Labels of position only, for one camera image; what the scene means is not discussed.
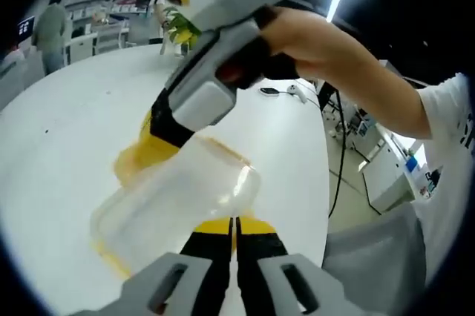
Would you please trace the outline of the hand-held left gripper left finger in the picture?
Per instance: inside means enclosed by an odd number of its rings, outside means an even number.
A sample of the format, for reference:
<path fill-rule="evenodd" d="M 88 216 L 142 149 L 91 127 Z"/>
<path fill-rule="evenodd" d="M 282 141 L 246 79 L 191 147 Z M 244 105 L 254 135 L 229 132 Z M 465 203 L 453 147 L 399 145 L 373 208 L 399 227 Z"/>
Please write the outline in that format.
<path fill-rule="evenodd" d="M 218 315 L 229 287 L 233 219 L 201 223 L 179 254 L 167 252 L 126 280 L 120 296 L 84 315 Z"/>

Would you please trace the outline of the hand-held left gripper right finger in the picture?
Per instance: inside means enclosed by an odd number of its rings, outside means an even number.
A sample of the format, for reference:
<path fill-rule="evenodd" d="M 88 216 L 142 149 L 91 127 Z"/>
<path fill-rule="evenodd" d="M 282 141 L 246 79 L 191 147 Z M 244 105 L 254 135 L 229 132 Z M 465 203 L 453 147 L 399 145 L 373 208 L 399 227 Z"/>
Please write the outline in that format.
<path fill-rule="evenodd" d="M 341 283 L 302 254 L 289 254 L 276 230 L 236 219 L 237 284 L 247 315 L 365 315 Z"/>

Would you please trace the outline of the person's right hand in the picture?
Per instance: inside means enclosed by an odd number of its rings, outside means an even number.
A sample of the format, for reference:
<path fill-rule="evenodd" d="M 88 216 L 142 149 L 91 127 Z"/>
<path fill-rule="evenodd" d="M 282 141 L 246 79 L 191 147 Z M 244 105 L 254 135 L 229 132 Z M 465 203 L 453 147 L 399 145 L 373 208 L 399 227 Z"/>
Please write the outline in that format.
<path fill-rule="evenodd" d="M 300 76 L 336 83 L 367 62 L 365 48 L 320 15 L 285 7 L 271 12 L 274 18 L 261 36 L 273 56 L 283 53 L 295 60 Z"/>

